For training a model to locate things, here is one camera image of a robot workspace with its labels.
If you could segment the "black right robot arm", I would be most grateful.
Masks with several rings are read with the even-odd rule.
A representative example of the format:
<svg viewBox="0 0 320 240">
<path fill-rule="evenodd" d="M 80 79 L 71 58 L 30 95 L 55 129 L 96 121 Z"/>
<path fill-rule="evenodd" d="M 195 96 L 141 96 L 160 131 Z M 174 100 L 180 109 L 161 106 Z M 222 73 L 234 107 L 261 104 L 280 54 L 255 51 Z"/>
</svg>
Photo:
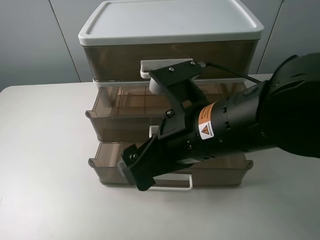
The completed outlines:
<svg viewBox="0 0 320 240">
<path fill-rule="evenodd" d="M 186 61 L 150 74 L 172 106 L 152 139 L 155 177 L 220 156 L 278 147 L 320 156 L 320 55 L 293 55 L 272 77 L 209 103 L 193 82 L 209 63 Z"/>
</svg>

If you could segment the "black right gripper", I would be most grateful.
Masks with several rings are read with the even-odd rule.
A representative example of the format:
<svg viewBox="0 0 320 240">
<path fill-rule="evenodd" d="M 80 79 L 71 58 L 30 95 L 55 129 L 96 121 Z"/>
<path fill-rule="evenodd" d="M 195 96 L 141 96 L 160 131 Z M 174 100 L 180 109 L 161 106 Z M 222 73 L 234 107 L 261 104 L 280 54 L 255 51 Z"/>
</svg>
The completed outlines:
<svg viewBox="0 0 320 240">
<path fill-rule="evenodd" d="M 189 107 L 149 127 L 149 140 L 125 148 L 120 169 L 130 185 L 147 191 L 154 177 L 233 154 L 228 107 Z"/>
</svg>

